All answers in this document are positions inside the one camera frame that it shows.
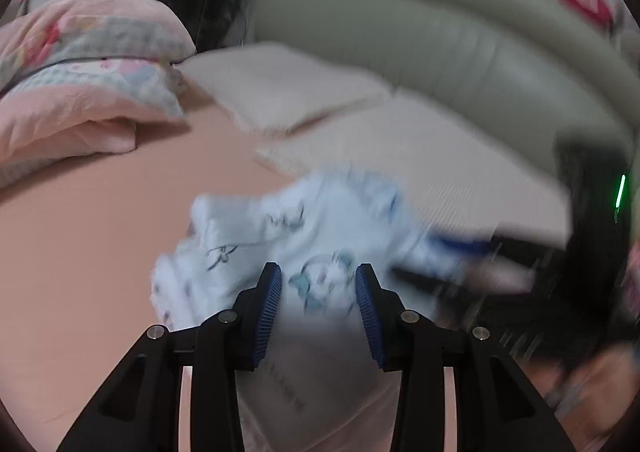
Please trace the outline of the person's right hand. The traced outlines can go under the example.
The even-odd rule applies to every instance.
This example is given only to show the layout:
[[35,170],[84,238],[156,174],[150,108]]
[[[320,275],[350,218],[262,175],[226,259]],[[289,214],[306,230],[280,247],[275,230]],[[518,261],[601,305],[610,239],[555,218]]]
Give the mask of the person's right hand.
[[631,344],[602,350],[570,375],[556,361],[531,360],[521,367],[544,397],[557,390],[572,392],[558,420],[578,451],[602,449],[639,393],[639,356]]

